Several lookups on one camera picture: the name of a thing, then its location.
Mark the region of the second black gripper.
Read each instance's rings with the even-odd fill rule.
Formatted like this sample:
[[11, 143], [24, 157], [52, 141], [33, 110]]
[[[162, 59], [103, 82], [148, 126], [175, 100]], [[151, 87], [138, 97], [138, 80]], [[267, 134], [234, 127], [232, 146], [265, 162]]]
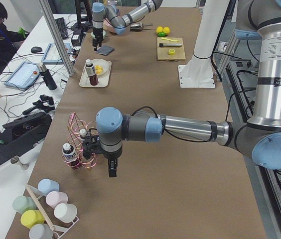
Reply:
[[118, 165], [118, 158], [122, 154], [122, 149], [119, 149], [115, 152], [105, 152], [103, 156], [108, 159], [108, 171], [109, 177], [116, 177], [117, 176], [117, 165]]

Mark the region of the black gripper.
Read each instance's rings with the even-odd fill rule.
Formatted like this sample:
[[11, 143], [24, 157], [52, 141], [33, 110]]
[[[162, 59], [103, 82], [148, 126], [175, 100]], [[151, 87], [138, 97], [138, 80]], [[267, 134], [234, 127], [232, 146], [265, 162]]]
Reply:
[[98, 48], [102, 47], [102, 39], [103, 39], [103, 28], [93, 28], [93, 47], [94, 51], [97, 51]]

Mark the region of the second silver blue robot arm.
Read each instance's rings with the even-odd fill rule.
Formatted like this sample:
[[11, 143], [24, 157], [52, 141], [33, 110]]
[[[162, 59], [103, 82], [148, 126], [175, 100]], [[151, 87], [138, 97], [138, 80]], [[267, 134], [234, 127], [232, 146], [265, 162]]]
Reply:
[[123, 140], [157, 142], [164, 132], [193, 142], [228, 146], [267, 169], [281, 169], [281, 0], [238, 2], [237, 31], [262, 37], [254, 113], [245, 124], [215, 123], [106, 107], [96, 115], [101, 152], [114, 177]]

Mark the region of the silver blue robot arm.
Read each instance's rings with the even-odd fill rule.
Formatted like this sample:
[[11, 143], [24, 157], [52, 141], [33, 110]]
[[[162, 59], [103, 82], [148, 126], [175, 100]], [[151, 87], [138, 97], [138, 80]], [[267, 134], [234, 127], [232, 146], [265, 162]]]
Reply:
[[127, 26], [135, 23], [147, 14], [158, 10], [161, 4], [162, 0], [147, 0], [129, 13], [118, 16], [117, 9], [114, 5], [104, 5], [100, 2], [93, 3], [92, 25], [96, 42], [101, 44], [103, 41], [103, 22], [105, 19], [114, 28], [116, 34], [122, 34], [125, 32]]

